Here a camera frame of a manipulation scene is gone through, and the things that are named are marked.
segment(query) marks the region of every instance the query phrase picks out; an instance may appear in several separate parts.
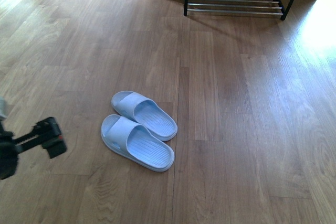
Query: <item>light blue slipper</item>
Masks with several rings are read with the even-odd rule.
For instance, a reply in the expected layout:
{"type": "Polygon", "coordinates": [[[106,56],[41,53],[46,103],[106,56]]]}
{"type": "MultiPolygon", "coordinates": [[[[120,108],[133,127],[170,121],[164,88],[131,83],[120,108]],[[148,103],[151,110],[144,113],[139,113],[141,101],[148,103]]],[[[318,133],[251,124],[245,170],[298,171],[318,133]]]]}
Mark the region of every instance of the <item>light blue slipper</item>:
{"type": "Polygon", "coordinates": [[[164,172],[174,162],[174,151],[155,138],[143,125],[123,116],[109,115],[101,126],[106,146],[150,170],[164,172]]]}
{"type": "Polygon", "coordinates": [[[153,100],[139,93],[118,92],[112,97],[111,103],[119,114],[142,124],[161,141],[168,141],[177,134],[175,121],[153,100]]]}

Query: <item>wooden floor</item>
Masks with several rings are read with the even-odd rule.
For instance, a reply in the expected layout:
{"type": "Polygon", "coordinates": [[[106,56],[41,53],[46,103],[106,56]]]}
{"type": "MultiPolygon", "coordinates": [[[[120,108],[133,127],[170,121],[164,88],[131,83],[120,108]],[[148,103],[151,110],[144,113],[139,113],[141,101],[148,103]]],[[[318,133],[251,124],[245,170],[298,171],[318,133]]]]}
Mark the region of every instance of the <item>wooden floor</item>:
{"type": "Polygon", "coordinates": [[[287,19],[183,16],[181,0],[0,0],[0,96],[17,137],[54,116],[0,182],[0,223],[336,223],[336,5],[287,19]],[[111,97],[133,90],[179,126],[173,166],[110,151],[111,97]]]}

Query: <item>slide sandal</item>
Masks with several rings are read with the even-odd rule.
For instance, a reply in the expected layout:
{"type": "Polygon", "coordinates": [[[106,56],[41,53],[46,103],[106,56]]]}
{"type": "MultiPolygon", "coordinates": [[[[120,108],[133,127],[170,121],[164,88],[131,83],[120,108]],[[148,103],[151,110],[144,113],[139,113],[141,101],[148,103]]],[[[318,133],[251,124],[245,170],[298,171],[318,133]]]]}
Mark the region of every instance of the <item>slide sandal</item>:
{"type": "Polygon", "coordinates": [[[142,124],[161,141],[168,141],[177,134],[175,121],[153,100],[141,94],[121,91],[112,97],[111,103],[119,114],[142,124]]]}
{"type": "Polygon", "coordinates": [[[174,162],[174,151],[156,139],[143,125],[123,116],[109,115],[101,126],[106,146],[155,172],[168,170],[174,162]]]}

